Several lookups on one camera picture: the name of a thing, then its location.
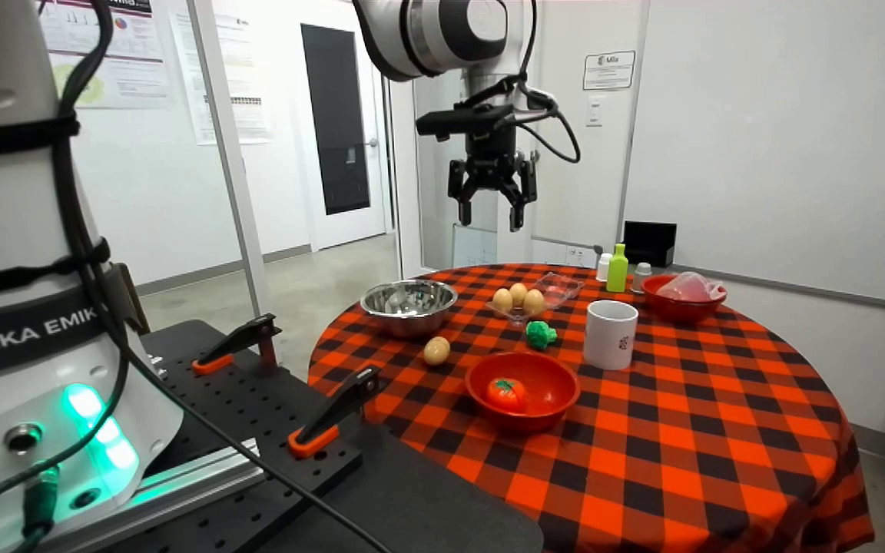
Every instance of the black cable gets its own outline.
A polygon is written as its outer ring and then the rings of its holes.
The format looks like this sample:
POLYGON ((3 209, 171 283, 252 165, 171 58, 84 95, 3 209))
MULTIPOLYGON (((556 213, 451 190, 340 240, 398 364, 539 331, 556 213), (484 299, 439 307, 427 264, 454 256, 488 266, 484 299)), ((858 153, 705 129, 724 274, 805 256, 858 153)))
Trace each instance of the black cable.
POLYGON ((528 60, 530 60, 530 48, 533 48, 533 33, 537 33, 537 0, 530 0, 530 29, 528 29, 523 68, 516 69, 523 79, 528 79, 528 60))
POLYGON ((61 469, 42 469, 25 485, 22 494, 22 536, 42 540, 54 522, 54 503, 61 497, 61 469))
POLYGON ((66 457, 72 457, 79 447, 87 447, 87 446, 97 436, 97 430, 105 427, 105 420, 112 413, 112 408, 117 408, 124 391, 126 391, 126 376, 128 376, 128 359, 121 355, 121 372, 117 372, 117 379, 112 379, 111 400, 107 400, 107 408, 101 412, 97 423, 94 423, 88 433, 84 433, 72 446, 61 447, 59 453, 52 453, 52 457, 46 457, 46 459, 39 459, 39 465, 33 465, 33 468, 27 468, 27 469, 3 479, 3 482, 0 482, 0 494, 8 491, 8 489, 15 489, 15 485, 22 485, 22 482, 27 482, 27 479, 33 479, 33 476, 42 474, 42 469, 59 468, 61 459, 66 459, 66 457))
POLYGON ((551 115, 556 115, 556 110, 546 110, 546 112, 537 112, 537 115, 526 115, 526 121, 508 121, 502 126, 530 126, 530 122, 539 122, 539 121, 551 121, 551 115))
POLYGON ((567 136, 567 142, 572 142, 572 157, 566 157, 559 147, 553 147, 546 138, 539 138, 530 126, 518 122, 518 129, 526 129, 537 144, 545 144, 545 147, 546 147, 553 157, 559 157, 563 164, 581 164, 581 158, 583 158, 583 150, 581 150, 581 144, 577 144, 567 121, 566 121, 563 112, 553 112, 553 115, 563 122, 563 129, 566 129, 566 136, 567 136))
POLYGON ((33 553, 46 540, 46 527, 35 527, 33 533, 22 536, 22 542, 11 553, 33 553))
MULTIPOLYGON (((91 8, 97 15, 97 46, 79 58, 79 63, 69 69, 61 102, 59 102, 59 112, 72 112, 72 105, 79 97, 79 93, 88 87, 88 79, 94 78, 97 63, 105 60, 107 43, 111 43, 111 8, 107 0, 91 0, 91 8)), ((324 517, 330 517, 336 522, 340 522, 346 532, 354 532, 356 536, 363 536, 365 542, 372 542, 375 550, 386 553, 386 548, 372 536, 365 527, 359 527, 354 520, 346 520, 343 514, 337 514, 336 508, 327 508, 322 497, 317 497, 314 491, 287 482, 284 476, 278 476, 272 468, 268 468, 252 447, 246 447, 243 442, 237 442, 233 436, 226 436, 226 430, 220 430, 214 420, 209 420, 206 413, 200 413, 196 408, 190 408, 186 403, 180 403, 171 391, 167 391, 167 385, 146 368, 144 359, 139 359, 139 354, 128 347, 126 342, 126 329, 112 320, 112 313, 107 310, 111 299, 107 299, 107 284, 105 284, 105 266, 97 262, 88 262, 91 243, 88 243, 88 230, 79 213, 79 196, 76 196, 76 178, 72 178, 72 157, 69 157, 69 142, 61 138, 52 147, 52 169, 54 169, 54 190, 59 190, 59 209, 61 209, 61 224, 64 224, 64 237, 69 244, 69 256, 79 259, 84 264, 76 266, 84 292, 88 295, 88 303, 94 307, 107 338, 112 342, 112 347, 121 350, 121 372, 117 372, 117 385, 107 395, 107 408, 97 419, 97 423, 76 439, 72 446, 66 446, 64 451, 39 459, 35 468, 15 474, 11 479, 0 482, 0 494, 15 489, 17 482, 27 482, 29 476, 59 468, 61 459, 66 459, 69 453, 76 453, 84 446, 88 446, 94 439, 94 433, 105 427, 105 420, 112 413, 112 408, 121 406, 124 388, 126 388, 126 376, 128 376, 128 363, 167 395, 171 400, 179 408, 185 408, 196 423, 203 423, 209 433, 214 433, 220 442, 226 442, 229 447, 237 447, 250 465, 256 465, 262 474, 268 474, 270 479, 283 482, 284 489, 292 489, 295 494, 300 494, 308 503, 314 503, 317 511, 322 511, 324 517)), ((33 550, 49 532, 35 527, 33 533, 25 536, 22 550, 33 550)))

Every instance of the black handle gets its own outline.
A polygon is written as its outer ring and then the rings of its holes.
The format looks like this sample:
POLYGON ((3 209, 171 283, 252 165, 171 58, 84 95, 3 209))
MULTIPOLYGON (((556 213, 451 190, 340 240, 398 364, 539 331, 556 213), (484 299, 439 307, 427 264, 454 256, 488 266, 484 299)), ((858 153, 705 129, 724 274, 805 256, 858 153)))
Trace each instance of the black handle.
POLYGON ((322 412, 300 427, 297 442, 309 442, 324 433, 330 423, 343 420, 350 412, 359 412, 380 391, 375 368, 354 372, 322 406, 322 412))
POLYGON ((219 355, 226 355, 226 354, 237 354, 237 350, 246 350, 252 343, 268 343, 270 347, 270 338, 278 335, 283 329, 277 326, 277 315, 272 313, 262 313, 243 326, 237 326, 229 335, 224 335, 214 347, 209 347, 196 363, 206 364, 219 355))

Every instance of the red object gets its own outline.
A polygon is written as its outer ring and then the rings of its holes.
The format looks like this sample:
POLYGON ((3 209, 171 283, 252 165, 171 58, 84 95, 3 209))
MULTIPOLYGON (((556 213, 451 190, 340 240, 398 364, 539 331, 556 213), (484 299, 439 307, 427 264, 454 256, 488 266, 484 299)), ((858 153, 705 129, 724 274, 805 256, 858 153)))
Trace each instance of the red object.
POLYGON ((720 303, 724 299, 716 299, 716 302, 677 302, 677 299, 662 299, 657 295, 659 284, 665 284, 674 279, 674 274, 657 274, 657 276, 647 276, 644 279, 644 307, 670 321, 679 321, 679 326, 698 326, 704 320, 708 320, 720 303))
POLYGON ((472 403, 509 433, 539 433, 556 427, 577 403, 581 391, 572 368, 537 354, 484 355, 465 376, 465 388, 472 403), (493 379, 518 380, 518 388, 528 391, 528 403, 523 408, 488 403, 488 388, 493 379))
POLYGON ((192 372, 196 379, 209 379, 209 376, 226 372, 229 364, 233 364, 233 354, 214 355, 214 359, 209 359, 209 363, 192 363, 190 372, 192 372))
POLYGON ((303 457, 317 457, 319 451, 324 451, 340 436, 340 427, 330 423, 319 436, 314 436, 309 442, 300 442, 297 433, 300 433, 300 427, 284 436, 284 446, 287 446, 292 457, 303 459, 303 457))
POLYGON ((493 379, 484 388, 484 400, 505 412, 526 412, 528 391, 516 379, 493 379))

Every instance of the red bowl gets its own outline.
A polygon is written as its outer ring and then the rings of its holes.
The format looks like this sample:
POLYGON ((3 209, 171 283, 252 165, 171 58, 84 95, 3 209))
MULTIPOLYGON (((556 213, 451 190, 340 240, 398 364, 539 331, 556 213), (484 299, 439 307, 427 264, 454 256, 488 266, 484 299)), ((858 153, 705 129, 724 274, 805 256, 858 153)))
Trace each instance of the red bowl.
POLYGON ((659 284, 665 284, 674 279, 674 274, 657 274, 644 279, 644 307, 670 321, 679 326, 698 326, 705 315, 712 315, 720 310, 720 303, 724 299, 716 302, 677 302, 677 299, 662 299, 657 295, 659 284))
POLYGON ((556 427, 577 403, 577 376, 563 363, 537 354, 502 354, 475 363, 465 376, 472 403, 508 433, 539 433, 556 427), (516 379, 526 388, 526 406, 508 412, 488 403, 484 388, 493 379, 516 379))

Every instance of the orange handle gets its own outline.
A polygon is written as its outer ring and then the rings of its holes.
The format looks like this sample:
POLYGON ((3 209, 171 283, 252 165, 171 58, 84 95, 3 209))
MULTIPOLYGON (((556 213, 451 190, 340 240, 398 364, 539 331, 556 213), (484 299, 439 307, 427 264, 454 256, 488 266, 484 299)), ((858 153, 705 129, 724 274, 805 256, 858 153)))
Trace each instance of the orange handle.
POLYGON ((233 364, 233 354, 214 355, 214 359, 209 359, 209 363, 192 363, 190 372, 192 372, 196 379, 209 379, 209 376, 219 376, 219 372, 224 372, 224 368, 229 368, 229 364, 233 364))
POLYGON ((300 427, 284 436, 284 446, 287 446, 292 457, 303 459, 303 457, 317 457, 317 451, 327 447, 340 436, 340 427, 330 423, 319 436, 314 436, 309 442, 297 442, 297 433, 300 433, 300 427))

